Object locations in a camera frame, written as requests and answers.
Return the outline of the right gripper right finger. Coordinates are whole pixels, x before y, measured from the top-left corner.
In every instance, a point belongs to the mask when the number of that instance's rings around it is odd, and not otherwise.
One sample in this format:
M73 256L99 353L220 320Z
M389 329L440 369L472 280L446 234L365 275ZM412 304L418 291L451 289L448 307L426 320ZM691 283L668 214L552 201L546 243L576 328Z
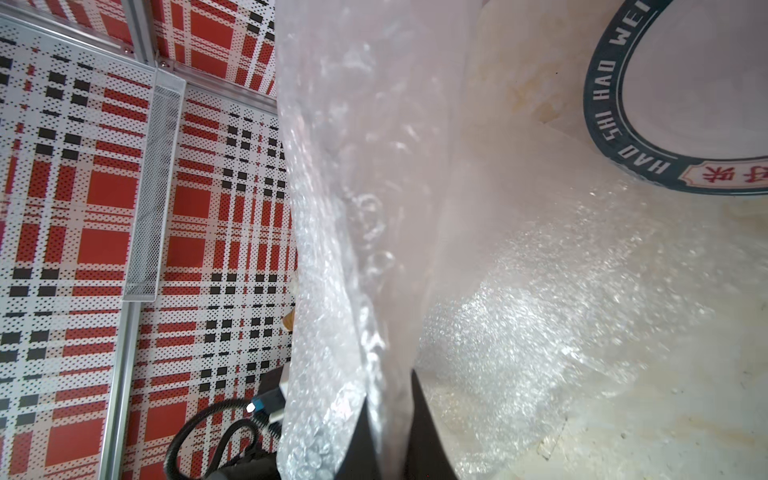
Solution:
M404 479L457 480L440 441L416 371L411 372L413 420L407 446Z

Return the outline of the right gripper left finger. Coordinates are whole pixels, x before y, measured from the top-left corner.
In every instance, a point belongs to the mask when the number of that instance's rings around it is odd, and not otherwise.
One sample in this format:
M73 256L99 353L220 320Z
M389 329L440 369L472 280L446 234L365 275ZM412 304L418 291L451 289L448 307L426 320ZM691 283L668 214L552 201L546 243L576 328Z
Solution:
M334 479L381 479L368 418L368 398L363 402L349 447Z

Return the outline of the bubble wrap of plate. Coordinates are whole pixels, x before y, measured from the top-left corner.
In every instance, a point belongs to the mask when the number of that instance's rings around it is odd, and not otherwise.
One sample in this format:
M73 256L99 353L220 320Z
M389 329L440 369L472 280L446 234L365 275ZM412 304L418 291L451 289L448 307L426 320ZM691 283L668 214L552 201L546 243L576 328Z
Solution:
M763 479L767 191L592 141L626 1L281 1L298 247L278 467L334 479L365 398L402 478L418 379L458 479Z

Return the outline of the grey rimmed plate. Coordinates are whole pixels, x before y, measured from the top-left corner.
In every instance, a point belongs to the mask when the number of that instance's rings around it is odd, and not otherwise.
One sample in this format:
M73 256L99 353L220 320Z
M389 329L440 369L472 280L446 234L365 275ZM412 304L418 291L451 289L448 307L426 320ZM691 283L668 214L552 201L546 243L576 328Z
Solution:
M765 194L766 3L622 3L589 63L583 110L600 152L646 181Z

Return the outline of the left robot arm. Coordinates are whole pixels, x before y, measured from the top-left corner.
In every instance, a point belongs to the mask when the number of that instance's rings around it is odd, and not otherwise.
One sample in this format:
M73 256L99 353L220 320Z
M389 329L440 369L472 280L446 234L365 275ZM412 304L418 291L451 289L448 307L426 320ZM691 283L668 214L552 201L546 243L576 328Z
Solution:
M174 436L163 462L166 479L191 479L179 468L178 457L183 444L200 424L230 410L245 411L246 416L234 421L220 436L201 479L281 478L277 467L277 452L271 450L271 445L282 437L282 411L270 414L259 401L229 399L211 404L198 412ZM241 431L248 436L248 444L225 461L232 440Z

